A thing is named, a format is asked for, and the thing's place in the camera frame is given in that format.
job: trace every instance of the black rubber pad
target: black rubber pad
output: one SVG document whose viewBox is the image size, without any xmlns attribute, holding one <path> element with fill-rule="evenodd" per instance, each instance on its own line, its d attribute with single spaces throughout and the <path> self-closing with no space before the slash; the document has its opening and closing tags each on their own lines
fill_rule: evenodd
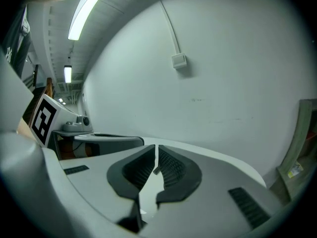
<svg viewBox="0 0 317 238">
<path fill-rule="evenodd" d="M 74 173 L 85 171 L 87 169 L 89 169 L 87 166 L 82 165 L 82 166 L 78 166 L 78 167 L 74 167 L 74 168 L 70 168 L 70 169 L 64 169 L 64 172 L 67 175 L 71 175 L 71 174 L 74 174 Z"/>
<path fill-rule="evenodd" d="M 269 219 L 269 215 L 243 188 L 234 188 L 228 192 L 253 229 Z"/>
<path fill-rule="evenodd" d="M 119 196 L 138 201 L 139 192 L 154 166 L 155 145 L 149 145 L 112 164 L 107 171 L 107 180 Z"/>
<path fill-rule="evenodd" d="M 202 171 L 194 161 L 163 145 L 158 146 L 158 167 L 164 179 L 164 191 L 157 195 L 158 205 L 184 200 L 202 181 Z"/>
</svg>

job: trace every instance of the white wall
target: white wall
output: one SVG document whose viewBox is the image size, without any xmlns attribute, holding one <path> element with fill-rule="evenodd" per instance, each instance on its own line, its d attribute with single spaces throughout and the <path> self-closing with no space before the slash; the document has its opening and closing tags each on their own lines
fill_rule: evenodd
<svg viewBox="0 0 317 238">
<path fill-rule="evenodd" d="M 69 110 L 73 111 L 74 113 L 79 114 L 77 105 L 66 104 L 65 107 L 68 108 Z"/>
<path fill-rule="evenodd" d="M 32 76 L 33 72 L 34 72 L 34 66 L 31 64 L 31 61 L 28 59 L 28 61 L 24 63 L 21 80 L 24 81 L 29 76 Z"/>
<path fill-rule="evenodd" d="M 77 110 L 79 115 L 84 115 L 85 114 L 85 108 L 83 104 L 83 98 L 81 97 L 82 93 L 79 94 L 78 96 L 78 101 L 77 101 Z"/>
<path fill-rule="evenodd" d="M 43 68 L 41 65 L 39 65 L 38 67 L 38 74 L 36 76 L 36 86 L 37 87 L 42 87 L 42 86 L 46 86 L 46 75 L 45 72 L 43 71 Z"/>
<path fill-rule="evenodd" d="M 206 147 L 268 184 L 291 142 L 298 101 L 317 97 L 311 40 L 283 0 L 163 0 L 188 68 L 176 71 L 158 3 L 126 23 L 91 68 L 94 131 Z"/>
</svg>

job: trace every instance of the hallway ceiling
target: hallway ceiling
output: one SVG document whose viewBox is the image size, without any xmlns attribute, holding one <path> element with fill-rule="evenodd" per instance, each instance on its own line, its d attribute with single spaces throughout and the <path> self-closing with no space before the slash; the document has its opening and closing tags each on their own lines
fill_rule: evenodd
<svg viewBox="0 0 317 238">
<path fill-rule="evenodd" d="M 68 31 L 80 0 L 63 0 L 47 4 L 31 4 L 28 20 L 31 26 L 34 50 L 47 77 L 52 77 L 55 98 L 63 97 L 76 103 L 84 72 L 99 41 L 107 29 L 127 9 L 139 0 L 99 0 L 90 13 L 80 39 L 69 40 Z M 64 65 L 70 64 L 72 83 L 66 84 Z"/>
</svg>

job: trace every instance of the fluorescent light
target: fluorescent light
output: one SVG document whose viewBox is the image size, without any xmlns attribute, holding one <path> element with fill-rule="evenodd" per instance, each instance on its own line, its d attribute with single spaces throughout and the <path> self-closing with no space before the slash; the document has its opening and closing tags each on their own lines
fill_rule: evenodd
<svg viewBox="0 0 317 238">
<path fill-rule="evenodd" d="M 64 66 L 65 83 L 71 83 L 71 66 Z"/>
<path fill-rule="evenodd" d="M 98 0 L 80 0 L 70 25 L 68 38 L 78 41 L 86 20 Z"/>
</svg>

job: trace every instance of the sticker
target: sticker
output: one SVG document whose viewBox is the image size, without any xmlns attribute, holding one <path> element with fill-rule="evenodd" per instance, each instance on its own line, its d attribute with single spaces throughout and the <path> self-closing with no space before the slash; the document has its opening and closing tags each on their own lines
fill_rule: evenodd
<svg viewBox="0 0 317 238">
<path fill-rule="evenodd" d="M 292 167 L 291 171 L 288 172 L 288 177 L 293 178 L 294 176 L 298 175 L 301 171 L 303 171 L 303 167 L 298 162 L 295 162 L 294 166 Z"/>
<path fill-rule="evenodd" d="M 42 99 L 42 102 L 33 120 L 32 129 L 43 145 L 45 145 L 55 114 L 56 109 L 45 99 Z"/>
</svg>

